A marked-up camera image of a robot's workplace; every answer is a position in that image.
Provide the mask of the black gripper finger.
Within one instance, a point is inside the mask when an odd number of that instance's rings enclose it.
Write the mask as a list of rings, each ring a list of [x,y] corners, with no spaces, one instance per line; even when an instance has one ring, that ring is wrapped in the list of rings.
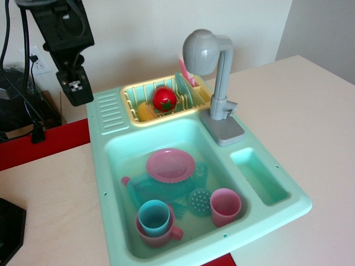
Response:
[[[56,73],[62,90],[73,106],[81,106],[94,100],[92,89],[82,66]]]

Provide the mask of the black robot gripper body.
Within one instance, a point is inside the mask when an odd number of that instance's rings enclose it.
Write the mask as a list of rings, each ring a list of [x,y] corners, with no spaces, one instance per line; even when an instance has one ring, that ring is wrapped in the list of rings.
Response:
[[[59,71],[75,72],[84,63],[80,53],[94,45],[82,1],[16,1],[31,12]]]

